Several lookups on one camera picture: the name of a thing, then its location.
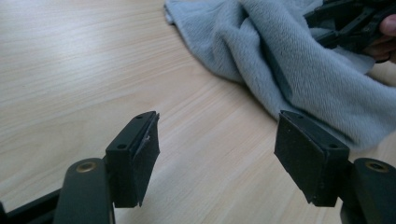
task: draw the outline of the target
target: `hand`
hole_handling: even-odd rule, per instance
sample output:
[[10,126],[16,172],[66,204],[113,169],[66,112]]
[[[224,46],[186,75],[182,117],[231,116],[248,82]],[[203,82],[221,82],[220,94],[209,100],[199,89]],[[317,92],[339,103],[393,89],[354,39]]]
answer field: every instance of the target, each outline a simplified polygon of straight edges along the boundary
[[372,56],[377,62],[396,63],[396,14],[386,17],[379,25],[379,31],[384,35],[363,52]]

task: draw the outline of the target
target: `black object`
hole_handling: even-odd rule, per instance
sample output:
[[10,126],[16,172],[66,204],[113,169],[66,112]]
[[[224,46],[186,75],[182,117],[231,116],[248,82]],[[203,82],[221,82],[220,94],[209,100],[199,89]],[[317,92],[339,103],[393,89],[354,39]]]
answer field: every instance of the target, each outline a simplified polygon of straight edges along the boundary
[[61,189],[7,214],[0,204],[0,223],[115,223],[113,203],[141,206],[160,153],[158,119],[155,111],[133,118],[102,160],[70,166]]
[[316,40],[325,48],[337,45],[361,53],[382,34],[379,24],[396,13],[393,0],[328,0],[304,15],[309,27],[330,29]]
[[343,200],[343,223],[394,223],[396,169],[373,159],[348,161],[349,148],[310,119],[282,111],[275,154],[315,206]]

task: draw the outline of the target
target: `metal rivet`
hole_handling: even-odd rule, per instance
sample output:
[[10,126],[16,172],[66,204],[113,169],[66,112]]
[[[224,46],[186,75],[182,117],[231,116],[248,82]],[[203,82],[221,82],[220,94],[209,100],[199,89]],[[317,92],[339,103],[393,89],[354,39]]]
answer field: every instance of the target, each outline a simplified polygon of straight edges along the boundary
[[86,172],[89,172],[91,170],[94,170],[95,168],[96,168],[96,163],[95,162],[86,161],[86,162],[80,164],[77,167],[76,171],[79,172],[79,173],[86,173]]
[[379,163],[376,161],[367,161],[366,162],[366,166],[374,171],[377,171],[379,173],[387,173],[389,172],[389,168],[387,165],[383,164],[383,163]]

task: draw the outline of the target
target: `wooden table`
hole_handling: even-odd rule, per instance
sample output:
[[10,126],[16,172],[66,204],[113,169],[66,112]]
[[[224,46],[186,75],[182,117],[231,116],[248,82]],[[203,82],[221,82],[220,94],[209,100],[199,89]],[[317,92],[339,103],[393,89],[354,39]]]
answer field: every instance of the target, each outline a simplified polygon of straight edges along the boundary
[[[276,122],[247,88],[214,77],[163,0],[0,2],[0,199],[7,211],[102,158],[128,121],[161,114],[162,153],[141,208],[118,223],[340,223],[306,203],[274,156]],[[393,64],[374,74],[395,85]],[[354,153],[396,164],[396,133]]]

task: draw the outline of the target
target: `gray towel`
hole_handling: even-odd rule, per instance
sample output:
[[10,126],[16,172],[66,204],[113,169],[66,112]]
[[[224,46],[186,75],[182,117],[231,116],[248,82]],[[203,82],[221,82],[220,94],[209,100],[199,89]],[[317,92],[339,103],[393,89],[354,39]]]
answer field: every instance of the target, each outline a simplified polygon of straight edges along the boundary
[[320,0],[166,0],[166,19],[212,73],[245,83],[274,118],[304,114],[352,149],[396,130],[396,89],[365,74],[374,60],[325,49],[303,15]]

